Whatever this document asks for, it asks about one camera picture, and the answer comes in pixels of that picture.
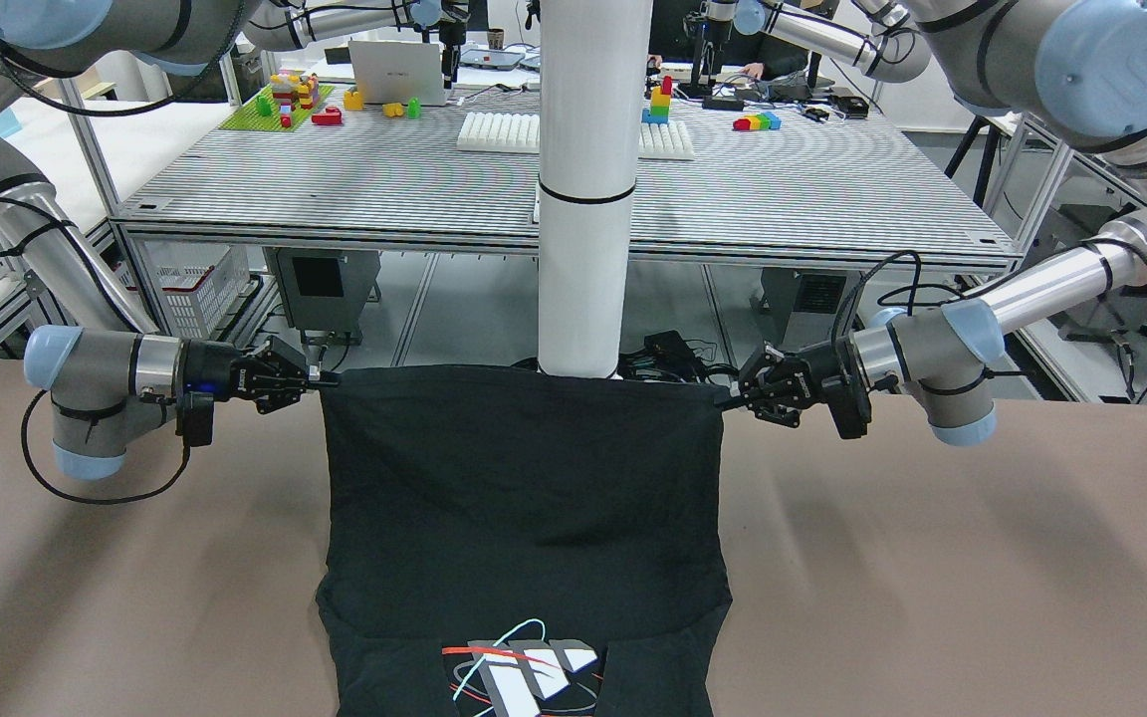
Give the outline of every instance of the yellow lego brick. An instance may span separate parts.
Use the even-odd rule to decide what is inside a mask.
[[[357,89],[350,89],[343,94],[343,109],[350,112],[359,112],[366,108],[366,99]]]

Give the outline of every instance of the slotted metal table top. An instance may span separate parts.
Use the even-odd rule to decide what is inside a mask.
[[[537,112],[538,96],[483,94],[419,119],[367,108],[283,134],[217,128],[115,221],[145,240],[537,254],[538,156],[457,149],[469,110]],[[930,268],[975,273],[1019,259],[883,117],[778,114],[779,132],[732,132],[736,114],[677,101],[697,159],[641,161],[633,257],[834,268],[915,249]]]

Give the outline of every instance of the brown table surface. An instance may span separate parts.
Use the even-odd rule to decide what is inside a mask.
[[[333,714],[315,399],[223,405],[169,493],[86,508],[24,471],[31,395],[0,361],[0,716]],[[911,399],[874,410],[849,443],[816,410],[796,431],[728,414],[715,712],[1147,716],[1147,407],[1004,403],[968,450]],[[170,476],[170,434],[108,490]]]

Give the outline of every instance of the white pole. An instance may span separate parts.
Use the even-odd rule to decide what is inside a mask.
[[[618,367],[650,0],[543,3],[538,363]]]

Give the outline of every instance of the white laptop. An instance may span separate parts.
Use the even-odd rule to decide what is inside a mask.
[[[442,46],[430,41],[350,41],[351,69],[368,104],[400,102],[445,104]]]

